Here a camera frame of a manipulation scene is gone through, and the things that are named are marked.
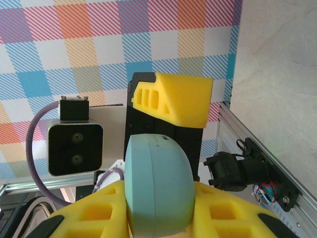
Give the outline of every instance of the camera lens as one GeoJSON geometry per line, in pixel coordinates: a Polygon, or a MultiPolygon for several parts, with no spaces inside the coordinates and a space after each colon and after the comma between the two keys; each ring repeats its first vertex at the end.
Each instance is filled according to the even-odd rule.
{"type": "Polygon", "coordinates": [[[75,134],[73,134],[73,137],[72,137],[72,141],[73,141],[73,142],[79,143],[79,142],[82,142],[83,139],[84,139],[83,134],[81,134],[81,133],[75,133],[75,134]]]}
{"type": "Polygon", "coordinates": [[[71,162],[74,165],[79,165],[83,162],[83,157],[81,155],[74,155],[73,158],[71,158],[71,162]]]}

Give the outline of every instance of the colorful plaid backdrop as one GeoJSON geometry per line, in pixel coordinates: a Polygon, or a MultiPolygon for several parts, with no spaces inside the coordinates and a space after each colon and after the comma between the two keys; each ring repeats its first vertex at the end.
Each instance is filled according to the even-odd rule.
{"type": "MultiPolygon", "coordinates": [[[[0,179],[29,176],[30,120],[60,95],[126,104],[136,71],[213,77],[201,156],[214,153],[217,113],[230,100],[242,0],[0,0],[0,179]]],[[[35,165],[46,175],[46,124],[35,165]]]]}

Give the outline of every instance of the light blue soft toy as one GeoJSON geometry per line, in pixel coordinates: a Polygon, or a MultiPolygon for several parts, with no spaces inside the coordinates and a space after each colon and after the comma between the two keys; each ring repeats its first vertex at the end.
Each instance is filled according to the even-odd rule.
{"type": "Polygon", "coordinates": [[[173,139],[131,135],[124,183],[133,238],[169,236],[190,224],[195,204],[193,176],[185,152],[173,139]]]}

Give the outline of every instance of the yellow foam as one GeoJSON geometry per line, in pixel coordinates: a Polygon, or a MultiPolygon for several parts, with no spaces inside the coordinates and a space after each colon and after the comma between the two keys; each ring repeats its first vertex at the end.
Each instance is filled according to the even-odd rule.
{"type": "MultiPolygon", "coordinates": [[[[195,211],[188,228],[166,238],[276,238],[258,218],[273,213],[228,192],[195,182],[195,211]]],[[[50,238],[129,238],[124,181],[114,182],[52,214],[65,219],[50,238]]]]}
{"type": "Polygon", "coordinates": [[[275,238],[258,217],[265,208],[252,204],[228,192],[195,182],[195,212],[192,238],[275,238]]]}
{"type": "Polygon", "coordinates": [[[124,181],[68,205],[52,214],[65,218],[50,238],[129,238],[124,181]]]}
{"type": "Polygon", "coordinates": [[[213,79],[166,73],[155,75],[155,83],[138,83],[133,107],[176,126],[206,127],[213,79]]]}

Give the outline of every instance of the wires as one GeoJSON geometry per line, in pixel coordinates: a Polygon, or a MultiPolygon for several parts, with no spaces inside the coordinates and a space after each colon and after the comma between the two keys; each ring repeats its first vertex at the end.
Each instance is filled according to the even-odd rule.
{"type": "Polygon", "coordinates": [[[268,184],[267,184],[267,183],[268,183],[268,181],[263,182],[260,186],[258,186],[258,188],[257,188],[257,190],[256,190],[256,192],[255,192],[255,199],[256,199],[256,201],[257,201],[258,203],[261,202],[261,197],[264,197],[264,196],[265,196],[265,199],[266,199],[269,203],[274,203],[274,202],[276,202],[277,193],[276,193],[276,190],[275,190],[274,183],[273,183],[273,181],[270,181],[270,183],[268,183],[268,184]],[[273,190],[273,194],[271,194],[271,193],[268,194],[268,193],[266,193],[265,191],[263,191],[262,186],[264,186],[264,185],[270,185],[271,188],[272,188],[272,190],[273,190]],[[261,195],[260,199],[258,199],[258,198],[257,198],[257,194],[258,194],[258,192],[259,192],[260,189],[261,189],[263,195],[261,195]]]}
{"type": "Polygon", "coordinates": [[[239,147],[239,149],[241,149],[243,151],[243,153],[245,153],[244,155],[239,155],[239,154],[232,154],[233,156],[237,156],[237,157],[248,157],[251,153],[251,149],[249,148],[249,146],[241,139],[237,139],[236,141],[237,146],[239,147]]]}
{"type": "Polygon", "coordinates": [[[264,184],[266,184],[266,183],[267,183],[267,181],[263,182],[260,186],[258,186],[258,189],[257,189],[256,193],[254,194],[254,196],[255,196],[255,198],[256,198],[256,201],[257,201],[258,203],[261,202],[261,199],[258,200],[258,198],[257,198],[257,193],[259,192],[259,189],[260,189],[264,184]]]}
{"type": "Polygon", "coordinates": [[[276,194],[276,190],[275,190],[275,186],[274,186],[274,184],[273,184],[273,181],[271,181],[271,186],[272,186],[272,188],[273,188],[273,191],[274,191],[274,200],[272,201],[272,203],[274,203],[274,202],[276,202],[276,197],[277,197],[277,194],[276,194]]]}
{"type": "Polygon", "coordinates": [[[32,176],[32,179],[34,180],[35,184],[37,187],[40,189],[40,191],[48,197],[51,201],[58,203],[62,206],[67,206],[70,203],[60,199],[59,197],[56,197],[54,194],[52,194],[51,191],[45,186],[45,184],[42,182],[41,178],[39,177],[35,164],[34,164],[34,158],[33,158],[33,152],[32,152],[32,145],[33,145],[33,136],[34,136],[34,131],[35,127],[39,123],[40,119],[49,111],[58,108],[59,102],[54,102],[51,104],[48,104],[47,106],[43,107],[32,119],[28,132],[26,134],[26,143],[25,143],[25,152],[26,152],[26,161],[28,163],[28,167],[32,176]]]}
{"type": "Polygon", "coordinates": [[[102,185],[102,183],[105,181],[105,179],[112,173],[112,172],[116,172],[117,174],[119,174],[120,176],[120,180],[124,180],[124,172],[122,171],[122,169],[120,168],[112,168],[112,169],[108,169],[106,172],[104,172],[104,174],[101,176],[101,178],[98,180],[98,182],[96,183],[93,192],[95,193],[98,191],[98,189],[100,188],[100,186],[102,185]]]}

